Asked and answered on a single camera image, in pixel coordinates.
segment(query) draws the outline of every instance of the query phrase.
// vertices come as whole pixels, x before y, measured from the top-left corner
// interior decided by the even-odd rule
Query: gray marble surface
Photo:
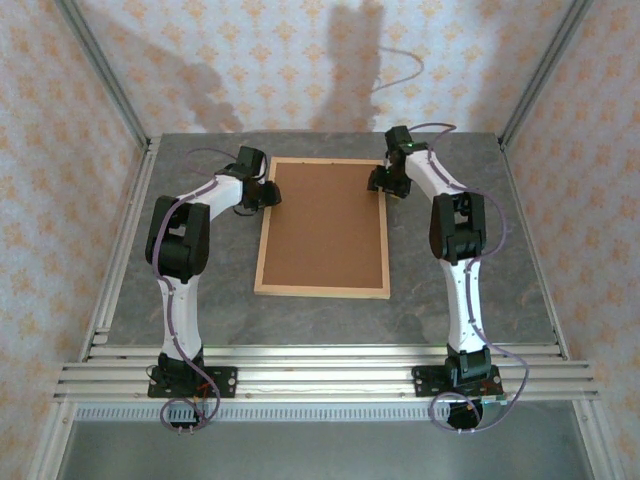
[[[432,134],[415,134],[429,140]],[[144,259],[151,214],[160,195],[176,196],[206,178],[187,170],[184,156],[197,147],[236,154],[239,145],[290,157],[382,158],[382,133],[253,132],[171,134],[162,137],[129,263],[115,310],[109,344],[160,345],[163,319],[160,289]],[[453,133],[435,148],[438,159],[468,186],[485,189],[502,202],[509,235],[502,252],[481,267],[482,317],[495,342],[555,342],[513,192],[492,134]],[[198,152],[192,167],[215,172],[228,163],[219,154]],[[257,296],[253,293],[262,214],[224,212],[211,225],[211,251],[198,291],[203,342],[238,344],[445,344],[449,330],[444,276],[428,245],[431,205],[414,185],[411,195],[387,197],[391,299],[350,300]],[[487,205],[487,238],[499,236],[499,218]]]

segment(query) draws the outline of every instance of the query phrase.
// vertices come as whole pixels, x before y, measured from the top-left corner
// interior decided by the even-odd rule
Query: wall
[[[496,132],[571,1],[79,3],[147,134],[160,135],[424,121]]]
[[[0,478],[19,479],[140,154],[53,2],[2,0],[0,28]]]
[[[509,159],[571,354],[640,477],[640,4],[594,2]]]

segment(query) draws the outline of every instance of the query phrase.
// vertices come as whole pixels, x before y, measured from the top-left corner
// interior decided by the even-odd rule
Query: gray floor
[[[433,135],[416,134],[414,139]],[[274,156],[383,158],[382,133],[239,133],[165,135],[160,144],[131,257],[116,307],[109,344],[160,345],[160,290],[144,260],[156,198],[191,191],[206,178],[185,168],[196,147],[237,153],[241,144]],[[555,342],[524,231],[496,139],[454,133],[436,147],[441,163],[462,183],[492,192],[504,205],[509,236],[504,250],[481,268],[482,316],[495,342]],[[214,172],[228,159],[209,152],[190,164]],[[387,198],[391,299],[346,300],[263,297],[253,293],[262,215],[231,211],[211,227],[211,254],[198,293],[205,344],[445,344],[448,307],[444,277],[428,246],[431,206],[414,185],[405,200]],[[489,246],[499,235],[497,214],[487,206]]]
[[[522,403],[474,435],[422,422],[75,422],[60,480],[592,478],[570,402]]]

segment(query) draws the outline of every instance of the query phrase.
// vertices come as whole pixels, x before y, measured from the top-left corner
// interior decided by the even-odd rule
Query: purple cable
[[[231,157],[235,160],[235,157],[227,152],[224,152],[222,150],[218,150],[216,148],[211,148],[211,147],[202,147],[202,148],[194,148],[193,150],[189,150],[186,155],[184,156],[184,160],[186,161],[187,158],[189,158],[189,156],[195,152],[198,151],[212,151],[212,152],[217,152],[217,153],[222,153],[224,155],[227,155],[228,157]],[[196,171],[197,173],[201,173],[197,170],[194,170],[193,168],[190,168],[189,166],[187,166],[187,168],[189,168],[192,171]],[[198,367],[195,363],[193,363],[191,361],[191,359],[187,356],[187,354],[185,353],[185,351],[182,349],[182,347],[180,346],[180,342],[178,341],[178,338],[176,336],[176,331],[175,331],[175,326],[173,325],[173,318],[172,318],[172,314],[171,314],[171,308],[173,306],[173,293],[174,293],[174,288],[171,285],[171,282],[169,282],[169,280],[160,274],[160,270],[158,268],[158,261],[159,261],[159,257],[160,257],[160,246],[162,244],[162,239],[164,238],[164,235],[167,231],[167,227],[169,226],[169,221],[171,220],[172,215],[175,213],[175,211],[180,208],[181,205],[184,205],[185,203],[191,201],[191,200],[195,200],[197,199],[200,195],[203,195],[205,193],[210,192],[211,190],[213,190],[216,185],[218,184],[218,181],[216,180],[216,178],[214,177],[211,181],[211,183],[209,185],[206,185],[204,187],[202,187],[199,190],[196,190],[195,192],[186,195],[185,197],[181,198],[180,200],[178,200],[176,203],[174,203],[171,208],[169,208],[169,210],[167,211],[166,215],[164,216],[164,218],[162,219],[162,223],[160,224],[160,230],[158,231],[158,237],[156,239],[155,244],[153,245],[153,255],[151,258],[151,266],[153,267],[153,274],[155,275],[155,277],[158,279],[158,281],[164,282],[164,284],[167,286],[167,291],[168,291],[168,295],[167,295],[167,328],[169,329],[169,334],[171,335],[171,338],[173,340],[173,345],[176,347],[176,350],[178,351],[178,354],[180,355],[180,357],[182,357],[182,360],[184,360],[184,362],[189,365],[189,367],[191,367],[198,375],[200,375],[210,386],[211,389],[213,390],[213,393],[216,396],[216,406],[214,407],[213,411],[211,412],[211,415],[207,416],[206,412],[205,412],[205,406],[206,403],[203,400],[203,406],[202,406],[202,410],[198,409],[198,406],[195,404],[195,402],[191,401],[188,398],[172,398],[170,400],[168,400],[160,409],[160,421],[162,422],[162,425],[164,425],[166,428],[168,428],[171,431],[174,432],[178,432],[178,434],[180,434],[182,432],[182,427],[179,428],[175,428],[174,426],[172,426],[169,422],[167,422],[167,420],[165,419],[165,411],[167,410],[167,408],[169,408],[172,404],[176,403],[176,402],[183,402],[186,403],[187,405],[189,405],[191,408],[193,408],[194,412],[200,417],[200,421],[198,422],[198,424],[195,427],[189,427],[189,430],[191,433],[200,430],[204,427],[206,427],[209,422],[211,422],[211,420],[213,419],[213,417],[216,416],[216,414],[218,413],[218,410],[220,409],[220,390],[218,389],[218,386],[215,384],[215,382],[213,381],[213,379],[207,375],[207,373],[202,370],[200,367]]]
[[[433,146],[435,145],[435,143],[443,135],[445,135],[445,134],[447,134],[449,132],[452,132],[457,127],[455,125],[450,124],[450,123],[421,123],[419,125],[415,125],[414,127],[411,127],[409,129],[409,131],[415,130],[417,128],[422,128],[422,127],[446,127],[445,130],[443,130],[442,132],[440,132],[436,136],[436,138],[433,140],[433,142],[429,143],[427,161],[429,162],[429,166],[431,166],[431,168],[436,173],[436,175],[438,175],[438,177],[444,183],[446,183],[446,185],[448,187],[451,187],[451,188],[453,188],[455,190],[459,190],[461,192],[476,193],[478,195],[482,195],[483,197],[488,198],[489,201],[496,207],[496,210],[498,210],[498,214],[500,216],[500,225],[501,225],[500,241],[489,252],[487,252],[487,253],[485,253],[483,255],[480,255],[479,257],[476,257],[473,260],[471,260],[471,262],[469,262],[469,265],[467,265],[467,268],[465,269],[465,280],[466,280],[465,281],[465,293],[466,293],[466,298],[467,298],[467,308],[469,310],[469,317],[470,317],[469,318],[469,323],[471,324],[471,327],[475,331],[476,335],[478,335],[480,340],[482,340],[489,348],[491,348],[493,350],[496,350],[496,351],[500,352],[501,354],[503,354],[503,355],[513,359],[513,360],[516,360],[517,362],[522,364],[522,366],[525,369],[524,378],[522,379],[522,383],[520,384],[520,388],[518,388],[518,391],[513,396],[513,399],[511,400],[511,403],[509,403],[509,405],[507,405],[507,408],[503,411],[502,415],[500,415],[496,420],[494,420],[489,425],[485,425],[484,427],[471,428],[471,429],[468,429],[468,430],[455,429],[455,428],[445,427],[444,425],[442,425],[441,423],[439,423],[438,421],[435,420],[435,404],[438,402],[438,400],[440,400],[443,397],[447,397],[447,396],[451,397],[451,396],[453,396],[453,397],[457,397],[459,399],[464,400],[469,406],[471,406],[471,408],[473,409],[473,411],[474,411],[474,413],[476,415],[476,418],[478,419],[478,423],[479,423],[480,415],[478,413],[478,410],[477,410],[476,406],[473,404],[473,402],[471,401],[471,399],[469,397],[467,397],[466,395],[463,395],[463,394],[457,393],[457,392],[443,392],[443,393],[440,393],[440,394],[436,395],[435,397],[433,397],[433,399],[431,400],[431,403],[429,404],[429,417],[431,418],[433,423],[438,428],[440,428],[441,430],[444,430],[444,431],[447,431],[447,432],[456,432],[456,433],[482,432],[482,431],[489,430],[490,428],[495,427],[496,425],[498,425],[500,422],[502,422],[502,420],[504,420],[507,417],[509,412],[511,412],[511,410],[514,407],[514,405],[516,404],[516,402],[518,401],[518,399],[522,395],[522,392],[524,391],[524,389],[525,389],[525,387],[527,385],[527,382],[529,380],[529,373],[530,373],[529,364],[527,364],[527,362],[522,357],[520,357],[519,355],[516,355],[515,353],[512,353],[512,352],[509,352],[507,350],[504,350],[503,348],[500,348],[497,345],[494,345],[493,343],[491,343],[489,341],[489,339],[486,337],[486,335],[478,328],[478,326],[476,324],[475,316],[473,315],[473,303],[471,301],[471,268],[473,267],[473,265],[476,262],[479,262],[483,258],[489,258],[489,257],[495,255],[496,253],[498,253],[500,250],[502,250],[502,247],[504,246],[505,241],[507,239],[507,220],[506,220],[506,216],[504,214],[504,210],[502,209],[502,206],[500,205],[500,203],[492,195],[489,195],[486,192],[483,192],[482,190],[478,190],[478,189],[475,189],[475,188],[467,188],[467,187],[463,187],[462,185],[456,185],[454,183],[451,183],[449,181],[448,177],[433,162],[431,157],[433,155]]]

